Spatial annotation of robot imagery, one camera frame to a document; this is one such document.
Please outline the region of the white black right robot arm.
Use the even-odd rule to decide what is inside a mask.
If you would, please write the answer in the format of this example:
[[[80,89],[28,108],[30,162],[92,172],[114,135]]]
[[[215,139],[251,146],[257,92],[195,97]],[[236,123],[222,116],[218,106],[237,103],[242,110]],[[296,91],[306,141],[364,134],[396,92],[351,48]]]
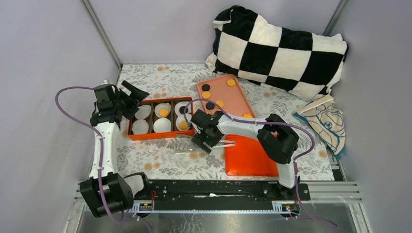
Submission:
[[[210,153],[229,134],[258,141],[268,158],[277,164],[279,195],[285,200],[291,200],[297,195],[296,168],[292,159],[299,136],[280,116],[270,114],[267,118],[247,118],[223,111],[216,111],[211,115],[197,110],[190,123],[196,131],[192,142],[206,153]]]

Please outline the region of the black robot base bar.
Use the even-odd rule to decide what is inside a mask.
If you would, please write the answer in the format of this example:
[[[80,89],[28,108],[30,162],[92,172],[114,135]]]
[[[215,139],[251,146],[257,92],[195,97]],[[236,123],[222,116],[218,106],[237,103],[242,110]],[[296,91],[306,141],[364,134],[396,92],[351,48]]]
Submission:
[[[135,211],[271,211],[311,199],[308,185],[288,189],[271,181],[148,180],[131,199]]]

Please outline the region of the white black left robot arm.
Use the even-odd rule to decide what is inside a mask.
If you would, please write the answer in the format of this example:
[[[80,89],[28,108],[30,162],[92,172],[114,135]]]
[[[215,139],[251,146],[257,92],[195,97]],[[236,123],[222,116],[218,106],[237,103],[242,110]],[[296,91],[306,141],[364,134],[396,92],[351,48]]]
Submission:
[[[131,209],[135,196],[143,200],[151,192],[143,172],[126,177],[118,172],[116,149],[120,123],[123,118],[134,117],[140,103],[149,95],[127,81],[121,84],[129,94],[112,84],[93,89],[96,101],[89,126],[95,134],[95,148],[89,178],[80,183],[80,193],[96,218]]]

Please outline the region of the orange compartment box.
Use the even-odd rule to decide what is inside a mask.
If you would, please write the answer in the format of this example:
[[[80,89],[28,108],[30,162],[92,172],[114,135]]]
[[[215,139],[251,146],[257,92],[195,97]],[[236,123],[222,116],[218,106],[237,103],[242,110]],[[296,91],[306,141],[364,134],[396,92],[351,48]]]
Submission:
[[[169,98],[169,99],[154,99],[154,100],[144,100],[142,101],[141,105],[150,105],[152,107],[151,114],[149,117],[144,119],[145,121],[148,122],[149,124],[149,131],[147,134],[139,134],[139,135],[134,135],[132,133],[132,124],[134,121],[137,119],[135,116],[129,120],[128,123],[128,129],[127,129],[127,134],[130,137],[131,140],[133,141],[139,141],[139,140],[150,140],[150,139],[163,139],[163,138],[174,138],[177,137],[178,134],[183,134],[183,135],[189,135],[193,136],[194,135],[194,129],[191,127],[190,130],[186,131],[179,131],[175,125],[175,121],[177,119],[177,115],[174,112],[174,107],[177,102],[181,101],[192,101],[191,97],[180,97],[180,98]],[[169,103],[171,105],[171,112],[170,114],[166,117],[169,119],[172,123],[172,131],[171,132],[166,132],[166,133],[155,133],[153,131],[153,124],[154,122],[159,119],[155,115],[155,107],[160,104],[160,103]],[[192,116],[192,110],[193,110],[193,105],[191,104],[191,116]]]

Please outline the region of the pink cookie tray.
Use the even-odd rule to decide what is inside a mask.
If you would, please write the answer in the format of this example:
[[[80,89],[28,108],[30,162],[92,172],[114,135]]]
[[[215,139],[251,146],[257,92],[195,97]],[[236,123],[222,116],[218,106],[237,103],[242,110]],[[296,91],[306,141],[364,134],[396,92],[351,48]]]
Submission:
[[[236,85],[229,87],[226,81],[229,79],[234,79]],[[209,92],[211,93],[210,101],[216,102],[221,100],[224,102],[223,110],[227,113],[242,117],[243,114],[251,114],[253,118],[256,117],[254,110],[252,109],[245,93],[243,92],[240,83],[237,78],[232,74],[225,74],[219,77],[211,78],[205,81],[198,82],[196,85],[197,93],[199,98],[202,98],[201,86],[204,84],[210,85]]]

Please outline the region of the swirl butter cookie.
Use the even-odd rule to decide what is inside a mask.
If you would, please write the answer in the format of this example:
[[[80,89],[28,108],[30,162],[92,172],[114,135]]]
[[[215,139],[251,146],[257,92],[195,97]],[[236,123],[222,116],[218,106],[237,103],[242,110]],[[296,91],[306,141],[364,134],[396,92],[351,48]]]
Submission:
[[[180,128],[180,130],[184,131],[184,130],[187,130],[189,128],[189,125],[185,121],[182,121],[182,122],[179,123],[179,128]]]

